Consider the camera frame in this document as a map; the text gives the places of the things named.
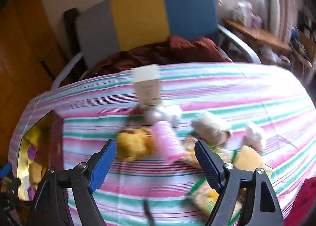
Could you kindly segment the wooden side desk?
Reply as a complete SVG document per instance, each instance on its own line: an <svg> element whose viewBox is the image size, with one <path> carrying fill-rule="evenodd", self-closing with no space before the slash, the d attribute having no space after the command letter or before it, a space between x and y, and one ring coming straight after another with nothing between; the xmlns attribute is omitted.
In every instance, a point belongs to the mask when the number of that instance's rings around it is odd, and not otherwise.
<svg viewBox="0 0 316 226"><path fill-rule="evenodd" d="M226 19L223 19L223 23L227 29L245 36L256 46L269 46L278 55L287 55L291 52L287 43L263 29L245 27L236 21Z"/></svg>

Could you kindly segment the gold storage box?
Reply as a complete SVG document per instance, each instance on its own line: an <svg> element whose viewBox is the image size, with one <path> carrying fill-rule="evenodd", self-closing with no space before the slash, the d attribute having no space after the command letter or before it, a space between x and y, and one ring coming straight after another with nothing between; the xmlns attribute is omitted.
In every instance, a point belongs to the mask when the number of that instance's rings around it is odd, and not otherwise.
<svg viewBox="0 0 316 226"><path fill-rule="evenodd" d="M18 198L31 201L48 168L63 170L63 119L50 111L22 137L17 162Z"/></svg>

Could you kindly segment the grey yellow blue headboard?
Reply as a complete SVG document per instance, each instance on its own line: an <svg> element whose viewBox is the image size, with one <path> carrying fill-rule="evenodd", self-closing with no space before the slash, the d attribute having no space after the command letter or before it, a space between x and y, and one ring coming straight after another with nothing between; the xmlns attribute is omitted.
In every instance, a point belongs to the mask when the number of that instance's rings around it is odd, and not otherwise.
<svg viewBox="0 0 316 226"><path fill-rule="evenodd" d="M105 0L76 19L88 68L110 55L176 35L218 43L217 0Z"/></svg>

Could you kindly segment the pink curtain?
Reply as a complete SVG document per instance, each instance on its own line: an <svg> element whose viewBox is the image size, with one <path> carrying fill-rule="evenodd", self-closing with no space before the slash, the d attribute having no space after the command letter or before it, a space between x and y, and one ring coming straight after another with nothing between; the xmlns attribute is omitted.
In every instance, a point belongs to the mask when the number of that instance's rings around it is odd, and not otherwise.
<svg viewBox="0 0 316 226"><path fill-rule="evenodd" d="M264 0L265 29L286 44L290 43L292 27L297 24L296 0Z"/></svg>

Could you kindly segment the dark red blanket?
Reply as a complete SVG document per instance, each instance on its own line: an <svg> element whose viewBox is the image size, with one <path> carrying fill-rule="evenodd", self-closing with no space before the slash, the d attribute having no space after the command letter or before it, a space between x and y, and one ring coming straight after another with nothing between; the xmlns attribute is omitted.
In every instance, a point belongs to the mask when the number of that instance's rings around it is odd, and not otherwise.
<svg viewBox="0 0 316 226"><path fill-rule="evenodd" d="M169 65L181 63L230 63L219 47L209 38L188 41L172 35L164 42L146 44L128 51L120 51L101 60L83 77L84 80L119 73L151 64Z"/></svg>

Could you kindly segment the yellow plush sock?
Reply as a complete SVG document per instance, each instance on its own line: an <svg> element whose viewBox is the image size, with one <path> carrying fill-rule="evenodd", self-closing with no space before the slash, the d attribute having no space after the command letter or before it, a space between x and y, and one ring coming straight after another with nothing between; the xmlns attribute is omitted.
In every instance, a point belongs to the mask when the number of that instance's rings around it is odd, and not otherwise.
<svg viewBox="0 0 316 226"><path fill-rule="evenodd" d="M117 159L131 162L145 159L156 150L149 128L126 128L116 136Z"/></svg>

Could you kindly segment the yellow sponge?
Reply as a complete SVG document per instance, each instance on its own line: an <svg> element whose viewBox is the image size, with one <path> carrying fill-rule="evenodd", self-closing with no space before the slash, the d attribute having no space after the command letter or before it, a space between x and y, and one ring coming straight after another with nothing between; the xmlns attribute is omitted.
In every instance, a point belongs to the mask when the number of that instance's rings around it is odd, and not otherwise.
<svg viewBox="0 0 316 226"><path fill-rule="evenodd" d="M263 166L263 160L256 150L243 145L236 155L233 165L240 170L254 172L257 168L261 168Z"/></svg>

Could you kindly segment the beige white carton box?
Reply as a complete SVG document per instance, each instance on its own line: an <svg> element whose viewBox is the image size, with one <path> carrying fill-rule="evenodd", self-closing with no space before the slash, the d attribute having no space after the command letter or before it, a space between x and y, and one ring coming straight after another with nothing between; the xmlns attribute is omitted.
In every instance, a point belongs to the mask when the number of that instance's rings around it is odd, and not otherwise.
<svg viewBox="0 0 316 226"><path fill-rule="evenodd" d="M139 107L145 111L161 104L159 66L156 64L132 69L132 82L138 97Z"/></svg>

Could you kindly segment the pink hair roller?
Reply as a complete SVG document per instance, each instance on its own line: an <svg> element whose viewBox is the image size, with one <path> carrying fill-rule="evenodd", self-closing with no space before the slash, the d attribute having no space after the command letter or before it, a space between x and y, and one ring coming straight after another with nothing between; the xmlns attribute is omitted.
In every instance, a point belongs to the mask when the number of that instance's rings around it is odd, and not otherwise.
<svg viewBox="0 0 316 226"><path fill-rule="evenodd" d="M166 163L178 161L185 155L181 141L168 121L158 121L150 128L153 141Z"/></svg>

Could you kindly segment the white plastic bag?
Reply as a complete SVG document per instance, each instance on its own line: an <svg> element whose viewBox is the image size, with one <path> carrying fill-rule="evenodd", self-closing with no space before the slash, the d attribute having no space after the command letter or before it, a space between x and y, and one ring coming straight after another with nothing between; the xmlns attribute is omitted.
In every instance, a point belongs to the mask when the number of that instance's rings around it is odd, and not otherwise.
<svg viewBox="0 0 316 226"><path fill-rule="evenodd" d="M180 123L182 112L181 107L178 105L160 104L149 108L144 113L144 119L150 125L159 121L167 121L175 128Z"/></svg>

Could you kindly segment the beige sock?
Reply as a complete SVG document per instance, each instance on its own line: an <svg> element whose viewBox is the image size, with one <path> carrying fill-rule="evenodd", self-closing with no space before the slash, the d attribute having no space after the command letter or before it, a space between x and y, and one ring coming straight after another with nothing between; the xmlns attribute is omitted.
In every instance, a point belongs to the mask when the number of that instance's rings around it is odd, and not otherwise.
<svg viewBox="0 0 316 226"><path fill-rule="evenodd" d="M232 137L232 125L209 111L199 114L191 123L194 131L210 145L223 145Z"/></svg>

